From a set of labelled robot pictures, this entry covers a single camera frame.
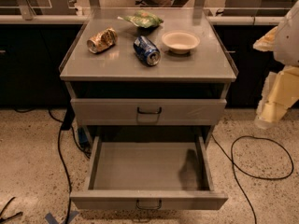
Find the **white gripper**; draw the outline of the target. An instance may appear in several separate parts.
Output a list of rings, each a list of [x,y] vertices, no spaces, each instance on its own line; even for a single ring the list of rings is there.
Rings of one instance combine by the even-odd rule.
[[[270,72],[263,85],[254,123],[266,130],[277,125],[299,100],[299,67],[295,67],[299,66],[299,1],[253,48],[274,51],[275,60],[287,65],[278,73]]]

